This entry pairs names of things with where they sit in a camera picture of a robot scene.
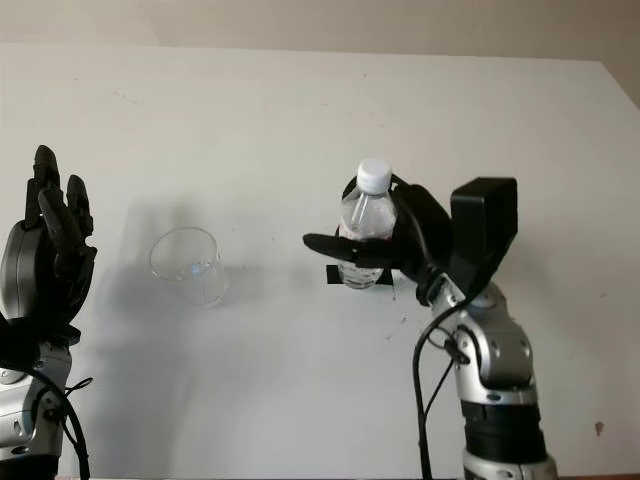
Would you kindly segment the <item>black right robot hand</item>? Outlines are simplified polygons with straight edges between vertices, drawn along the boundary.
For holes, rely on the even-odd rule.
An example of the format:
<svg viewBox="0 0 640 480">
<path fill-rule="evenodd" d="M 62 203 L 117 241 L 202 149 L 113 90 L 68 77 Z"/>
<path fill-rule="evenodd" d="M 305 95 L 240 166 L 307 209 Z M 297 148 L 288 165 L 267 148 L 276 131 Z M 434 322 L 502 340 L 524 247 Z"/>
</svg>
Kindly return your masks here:
<svg viewBox="0 0 640 480">
<path fill-rule="evenodd" d="M 307 233 L 303 243 L 321 255 L 356 267 L 398 270 L 417 284 L 418 302 L 430 306 L 436 296 L 432 289 L 439 284 L 452 254 L 451 219 L 421 185 L 392 175 L 389 193 L 398 215 L 389 240 L 359 241 Z"/>
</svg>

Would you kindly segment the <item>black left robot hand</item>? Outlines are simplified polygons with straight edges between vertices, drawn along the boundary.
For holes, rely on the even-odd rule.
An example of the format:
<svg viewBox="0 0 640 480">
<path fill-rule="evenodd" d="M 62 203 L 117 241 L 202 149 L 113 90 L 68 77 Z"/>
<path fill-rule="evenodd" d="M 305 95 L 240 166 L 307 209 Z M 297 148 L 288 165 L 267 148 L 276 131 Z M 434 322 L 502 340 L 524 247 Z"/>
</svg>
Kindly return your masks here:
<svg viewBox="0 0 640 480">
<path fill-rule="evenodd" d="M 11 327 L 38 342 L 79 342 L 72 321 L 91 286 L 97 249 L 87 238 L 93 231 L 84 181 L 71 175 L 62 187 L 55 153 L 40 145 L 24 217 L 11 229 L 1 261 L 1 297 Z"/>
</svg>

